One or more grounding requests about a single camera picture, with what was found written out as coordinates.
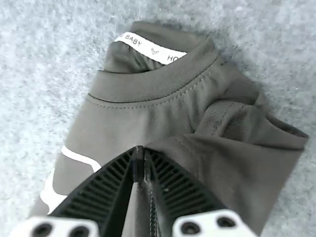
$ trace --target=fabric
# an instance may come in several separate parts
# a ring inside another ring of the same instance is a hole
[[[260,233],[307,135],[269,112],[264,94],[207,36],[135,22],[130,32],[187,54],[162,65],[113,42],[31,215],[136,145],[165,152]],[[135,185],[126,236],[148,236],[146,187]]]

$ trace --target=white stripe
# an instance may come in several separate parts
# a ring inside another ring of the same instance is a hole
[[[97,172],[101,168],[101,165],[97,161],[89,157],[85,157],[83,155],[77,154],[69,150],[65,146],[62,147],[61,152],[62,154],[64,154],[70,159],[91,165],[93,172]],[[55,172],[55,169],[53,169],[51,173],[49,174],[45,182],[44,188],[39,195],[40,199],[49,208],[48,214],[50,214],[53,210],[55,210],[55,208],[67,197],[67,195],[61,195],[54,191],[54,188],[53,188],[54,172]]]
[[[54,177],[54,171],[53,169],[51,173],[49,174],[44,189],[40,193],[40,199],[48,206],[49,211],[48,214],[50,214],[55,208],[67,197],[67,195],[60,195],[56,193],[53,189],[53,177]]]
[[[186,52],[162,47],[132,32],[125,32],[114,40],[114,42],[117,41],[128,44],[139,53],[164,65],[170,64],[187,54]]]
[[[65,146],[62,147],[61,153],[70,159],[74,159],[76,161],[80,161],[82,163],[91,165],[93,172],[97,172],[101,168],[101,165],[97,161],[95,161],[89,157],[85,157],[83,155],[77,154],[77,153],[69,150]]]

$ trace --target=seam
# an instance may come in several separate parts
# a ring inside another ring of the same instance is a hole
[[[177,138],[175,138],[175,140],[176,140],[187,152],[189,152],[192,157],[195,157],[195,155],[190,151],[190,149],[189,149],[186,145],[184,145],[184,143],[183,143],[182,141],[180,141],[180,140],[177,139]],[[198,159],[196,159],[196,160],[197,160],[197,168],[196,168],[197,179],[200,179],[199,160],[198,160]]]
[[[198,78],[199,76],[201,76],[203,73],[205,73],[212,65],[213,63],[217,60],[219,54],[216,56],[216,58],[214,59],[214,61],[203,71],[201,72],[198,76],[195,77]],[[107,106],[107,105],[102,105],[102,104],[99,104],[97,102],[94,102],[92,100],[90,100],[88,97],[86,97],[86,101],[96,105],[96,106],[100,106],[100,107],[104,107],[104,108],[109,108],[109,109],[119,109],[119,110],[125,110],[125,109],[137,109],[137,108],[146,108],[146,107],[153,107],[153,106],[158,106],[158,105],[162,105],[162,104],[165,104],[165,103],[169,103],[181,96],[183,96],[184,94],[188,93],[189,91],[191,91],[194,87],[196,87],[199,83],[201,83],[207,76],[209,76],[211,74],[212,70],[210,70],[209,72],[205,73],[205,75],[201,76],[201,78],[194,84],[192,85],[190,88],[186,89],[185,91],[183,91],[182,93],[166,100],[166,101],[162,101],[160,103],[155,103],[155,104],[150,104],[150,105],[140,105],[140,106],[131,106],[131,107],[118,107],[118,106]],[[182,88],[174,91],[172,94],[175,94],[177,92],[179,92]]]
[[[229,105],[229,107],[226,109],[225,113],[223,114],[218,126],[215,127],[214,131],[212,132],[211,136],[214,135],[214,133],[218,130],[218,127],[222,124],[227,112],[231,109],[231,107],[235,104],[236,102],[232,102],[231,105]]]

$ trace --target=white trim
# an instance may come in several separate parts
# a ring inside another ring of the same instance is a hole
[[[94,173],[97,172],[101,168],[101,165],[97,161],[95,161],[89,157],[85,157],[83,155],[77,154],[77,153],[69,150],[65,146],[62,147],[61,153],[70,159],[91,165]]]
[[[65,198],[67,195],[61,195],[54,191],[53,188],[53,178],[54,178],[54,171],[53,169],[51,173],[49,174],[44,189],[40,193],[40,199],[48,206],[49,211],[48,214],[50,214]]]
[[[85,157],[83,155],[77,154],[69,150],[65,146],[62,147],[61,153],[70,159],[73,159],[85,164],[89,164],[92,167],[92,170],[94,173],[97,172],[101,168],[101,165],[97,161],[89,157]],[[53,188],[54,172],[55,172],[55,169],[53,169],[51,173],[49,174],[45,182],[44,188],[39,195],[40,199],[49,208],[48,214],[50,214],[67,197],[67,195],[61,195],[55,192]]]

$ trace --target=clothing label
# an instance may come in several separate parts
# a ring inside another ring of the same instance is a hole
[[[125,32],[123,35],[115,39],[115,42],[117,41],[121,41],[128,44],[144,56],[156,62],[160,62],[164,65],[173,63],[177,59],[187,54],[186,52],[180,52],[173,49],[162,47],[131,32]]]

